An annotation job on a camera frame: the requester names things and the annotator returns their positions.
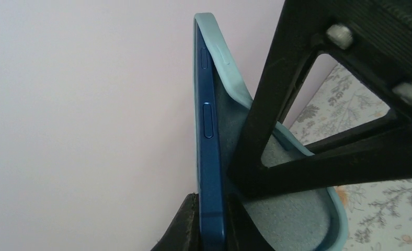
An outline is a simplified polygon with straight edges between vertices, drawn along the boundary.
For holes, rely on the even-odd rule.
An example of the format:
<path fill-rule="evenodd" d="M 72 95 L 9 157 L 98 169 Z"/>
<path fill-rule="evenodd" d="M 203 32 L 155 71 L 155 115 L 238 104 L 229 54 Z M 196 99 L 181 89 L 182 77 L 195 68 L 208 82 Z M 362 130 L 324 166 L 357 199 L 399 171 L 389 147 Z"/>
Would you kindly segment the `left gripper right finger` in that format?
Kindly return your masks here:
<path fill-rule="evenodd" d="M 274 251 L 250 218 L 236 194 L 226 197 L 227 250 Z"/>

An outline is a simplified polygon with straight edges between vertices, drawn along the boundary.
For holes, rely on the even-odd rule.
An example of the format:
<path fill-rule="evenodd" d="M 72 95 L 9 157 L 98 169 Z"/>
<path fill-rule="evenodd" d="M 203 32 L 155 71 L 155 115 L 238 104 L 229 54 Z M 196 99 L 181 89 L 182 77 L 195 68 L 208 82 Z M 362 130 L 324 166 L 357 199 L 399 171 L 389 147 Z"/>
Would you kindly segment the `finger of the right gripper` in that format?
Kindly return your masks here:
<path fill-rule="evenodd" d="M 309 154 L 262 160 L 322 55 L 337 61 L 325 107 L 299 117 Z M 261 198 L 412 178 L 412 1 L 285 1 L 227 175 Z"/>

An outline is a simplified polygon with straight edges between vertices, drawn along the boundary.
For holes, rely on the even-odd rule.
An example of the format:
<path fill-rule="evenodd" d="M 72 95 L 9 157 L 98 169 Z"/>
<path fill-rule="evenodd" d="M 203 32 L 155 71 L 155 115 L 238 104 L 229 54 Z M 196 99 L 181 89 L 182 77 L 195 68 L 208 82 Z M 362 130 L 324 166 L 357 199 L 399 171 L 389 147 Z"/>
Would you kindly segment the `light blue phone case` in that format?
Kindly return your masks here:
<path fill-rule="evenodd" d="M 273 119 L 255 121 L 253 98 L 214 15 L 207 24 L 215 66 L 226 237 L 226 197 L 236 194 L 274 250 L 342 250 L 347 217 L 335 189 L 313 189 L 300 180 L 300 166 L 312 152 Z"/>

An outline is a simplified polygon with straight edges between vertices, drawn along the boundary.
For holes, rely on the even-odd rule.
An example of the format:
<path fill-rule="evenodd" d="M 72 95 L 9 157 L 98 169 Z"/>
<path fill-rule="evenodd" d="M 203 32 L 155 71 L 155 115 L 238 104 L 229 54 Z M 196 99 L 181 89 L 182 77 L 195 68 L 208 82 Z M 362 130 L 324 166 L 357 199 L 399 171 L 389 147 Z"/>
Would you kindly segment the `phone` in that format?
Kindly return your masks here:
<path fill-rule="evenodd" d="M 220 139 L 216 116 L 215 66 L 207 46 L 213 15 L 197 13 L 193 22 L 193 87 L 196 121 L 199 229 L 203 250 L 226 249 Z"/>

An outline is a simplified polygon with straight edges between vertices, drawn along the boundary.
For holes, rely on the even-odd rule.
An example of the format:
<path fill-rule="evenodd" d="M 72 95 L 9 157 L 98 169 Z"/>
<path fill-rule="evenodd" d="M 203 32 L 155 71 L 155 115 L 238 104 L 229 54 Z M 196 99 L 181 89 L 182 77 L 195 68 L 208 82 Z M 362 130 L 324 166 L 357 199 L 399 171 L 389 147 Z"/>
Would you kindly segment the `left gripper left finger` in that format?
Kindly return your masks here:
<path fill-rule="evenodd" d="M 198 194 L 188 194 L 162 238 L 152 251 L 202 250 L 199 227 Z"/>

